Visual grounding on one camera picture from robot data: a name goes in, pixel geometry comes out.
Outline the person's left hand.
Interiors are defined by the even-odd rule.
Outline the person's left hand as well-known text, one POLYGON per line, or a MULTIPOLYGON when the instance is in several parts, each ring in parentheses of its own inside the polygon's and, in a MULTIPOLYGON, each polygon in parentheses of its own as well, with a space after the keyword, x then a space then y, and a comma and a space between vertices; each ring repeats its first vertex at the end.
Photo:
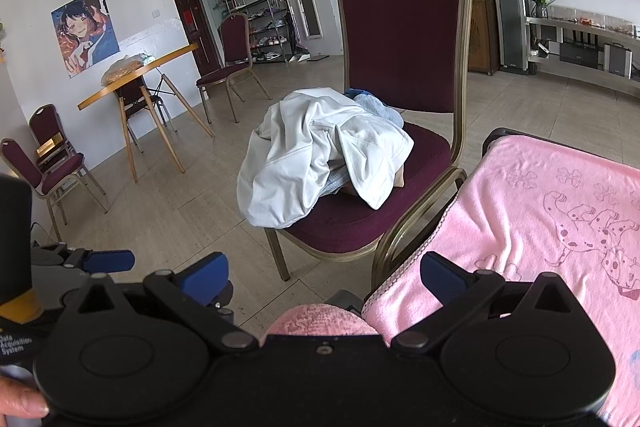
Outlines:
POLYGON ((49 414, 49 407, 43 395, 36 389, 2 377, 0 381, 1 425, 6 425, 6 417, 40 419, 49 414))

